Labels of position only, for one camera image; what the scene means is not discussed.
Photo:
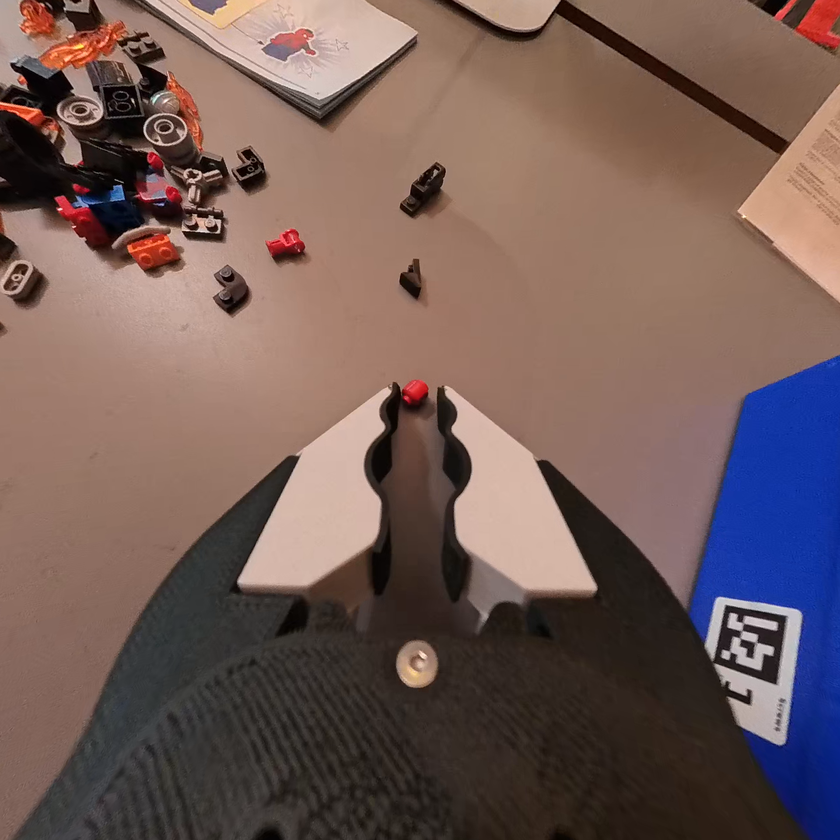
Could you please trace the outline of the lego instruction booklet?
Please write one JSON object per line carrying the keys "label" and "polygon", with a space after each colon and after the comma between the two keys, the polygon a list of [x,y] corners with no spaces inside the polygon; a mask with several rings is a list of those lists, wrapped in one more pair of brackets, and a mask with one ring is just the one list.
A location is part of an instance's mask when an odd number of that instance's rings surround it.
{"label": "lego instruction booklet", "polygon": [[319,122],[417,43],[414,28],[365,1],[141,5]]}

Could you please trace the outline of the blue plastic bin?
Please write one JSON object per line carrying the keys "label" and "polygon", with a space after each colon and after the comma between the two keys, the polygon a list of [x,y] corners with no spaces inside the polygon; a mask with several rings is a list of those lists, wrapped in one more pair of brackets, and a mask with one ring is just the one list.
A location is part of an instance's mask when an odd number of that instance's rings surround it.
{"label": "blue plastic bin", "polygon": [[784,806],[839,838],[839,359],[747,395],[689,615]]}

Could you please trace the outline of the black curved lego piece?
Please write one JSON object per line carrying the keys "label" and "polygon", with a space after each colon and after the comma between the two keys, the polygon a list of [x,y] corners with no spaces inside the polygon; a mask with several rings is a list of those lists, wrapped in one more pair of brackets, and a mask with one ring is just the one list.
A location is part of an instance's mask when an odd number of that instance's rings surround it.
{"label": "black curved lego piece", "polygon": [[233,314],[241,309],[250,298],[250,288],[239,271],[231,265],[225,265],[214,272],[218,289],[213,295],[213,301],[227,314]]}

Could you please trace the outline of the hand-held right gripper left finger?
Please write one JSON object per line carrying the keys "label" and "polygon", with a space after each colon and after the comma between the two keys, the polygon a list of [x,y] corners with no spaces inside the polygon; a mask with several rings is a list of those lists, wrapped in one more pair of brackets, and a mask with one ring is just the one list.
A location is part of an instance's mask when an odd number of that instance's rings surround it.
{"label": "hand-held right gripper left finger", "polygon": [[238,576],[242,593],[337,602],[349,613],[383,594],[392,529],[382,483],[400,404],[391,383],[297,454]]}

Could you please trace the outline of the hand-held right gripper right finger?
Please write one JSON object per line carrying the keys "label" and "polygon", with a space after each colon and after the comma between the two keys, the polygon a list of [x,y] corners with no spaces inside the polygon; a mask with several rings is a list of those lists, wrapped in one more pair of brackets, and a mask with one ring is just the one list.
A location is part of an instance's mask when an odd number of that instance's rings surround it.
{"label": "hand-held right gripper right finger", "polygon": [[442,572],[449,599],[484,624],[500,604],[590,599],[597,583],[533,453],[451,386],[437,389],[443,468]]}

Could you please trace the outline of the black lego clip brick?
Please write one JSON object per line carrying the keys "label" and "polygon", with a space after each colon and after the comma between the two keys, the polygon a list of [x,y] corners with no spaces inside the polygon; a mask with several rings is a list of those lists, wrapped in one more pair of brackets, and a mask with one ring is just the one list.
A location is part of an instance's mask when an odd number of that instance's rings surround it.
{"label": "black lego clip brick", "polygon": [[414,217],[421,212],[442,190],[446,168],[439,162],[429,166],[411,184],[408,195],[401,201],[400,209]]}

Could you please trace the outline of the pile of lego pieces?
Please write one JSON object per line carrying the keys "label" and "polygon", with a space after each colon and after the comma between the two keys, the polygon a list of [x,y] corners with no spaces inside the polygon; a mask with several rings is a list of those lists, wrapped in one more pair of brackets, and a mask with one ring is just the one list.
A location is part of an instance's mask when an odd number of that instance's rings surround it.
{"label": "pile of lego pieces", "polygon": [[223,243],[228,218],[210,194],[233,176],[261,181],[247,146],[230,171],[203,147],[194,99],[149,33],[106,21],[96,2],[15,2],[24,35],[48,41],[12,58],[2,84],[2,207],[51,205],[91,250],[144,272],[175,266],[172,235]]}

